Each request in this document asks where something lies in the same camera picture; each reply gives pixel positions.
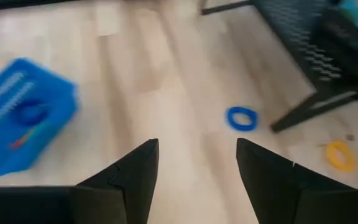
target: ring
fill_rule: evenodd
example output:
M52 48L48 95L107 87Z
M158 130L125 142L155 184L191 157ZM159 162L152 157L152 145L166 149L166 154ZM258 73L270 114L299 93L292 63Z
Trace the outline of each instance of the ring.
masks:
M243 114L248 116L248 118L250 119L250 124L245 125L245 124L237 123L234 119L235 114ZM240 106L235 106L228 109L226 113L226 117L230 126L232 126L234 129L238 131L253 131L258 125L258 114L253 110L243 108Z
M342 153L346 160L345 163L343 163L336 157L336 151ZM326 157L328 162L339 170L351 172L354 171L356 168L355 156L353 155L347 144L342 141L334 141L329 143L326 146Z

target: yellow ring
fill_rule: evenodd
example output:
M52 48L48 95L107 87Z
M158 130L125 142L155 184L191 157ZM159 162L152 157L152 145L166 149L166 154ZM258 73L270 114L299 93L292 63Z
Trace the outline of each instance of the yellow ring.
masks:
M335 156L336 151L339 151L344 155L346 159L345 163L341 162ZM349 149L349 147L347 146L347 144L345 144L342 141L334 141L329 143L326 146L326 157L328 162L331 163L331 165L333 165L334 167L338 168L339 170L345 172L351 172L356 169L356 159L352 154L351 150Z

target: chair leg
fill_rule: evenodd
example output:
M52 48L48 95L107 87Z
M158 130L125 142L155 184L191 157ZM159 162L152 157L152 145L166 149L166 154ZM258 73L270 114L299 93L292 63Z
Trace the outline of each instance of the chair leg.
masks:
M287 115L271 124L270 127L273 132L279 133L280 131L357 99L358 93L356 92L346 92L334 96L326 96L317 92L309 96L296 108L292 109Z
M239 2L229 3L222 6L215 6L211 8L205 8L206 0L200 0L200 13L201 15L205 16L208 14L216 13L216 12L223 12L231 9L236 9L242 6L250 6L252 5L250 0L243 0Z

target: floor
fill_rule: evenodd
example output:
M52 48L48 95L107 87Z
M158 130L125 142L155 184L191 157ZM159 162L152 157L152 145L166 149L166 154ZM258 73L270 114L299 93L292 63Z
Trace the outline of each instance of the floor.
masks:
M358 157L358 103L272 133L313 89L253 8L200 17L197 7L95 0L0 11L0 69L29 57L77 83L81 101L36 165L0 185L76 184L159 138L149 223L257 223L235 158L236 139L247 138L358 188L358 165L343 173L324 160L337 139ZM257 130L226 124L237 105L259 112Z

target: blue object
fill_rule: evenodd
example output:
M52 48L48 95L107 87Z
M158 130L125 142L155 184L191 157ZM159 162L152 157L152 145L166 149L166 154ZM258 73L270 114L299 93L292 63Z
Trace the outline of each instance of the blue object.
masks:
M34 163L74 115L75 90L68 80L26 58L0 72L0 175Z
M250 119L250 124L244 125L244 124L237 123L236 120L234 119L235 114L243 114L248 116ZM234 129L238 131L253 131L258 125L258 114L253 110L243 108L240 106L235 106L228 109L226 113L226 117L230 126L232 126Z

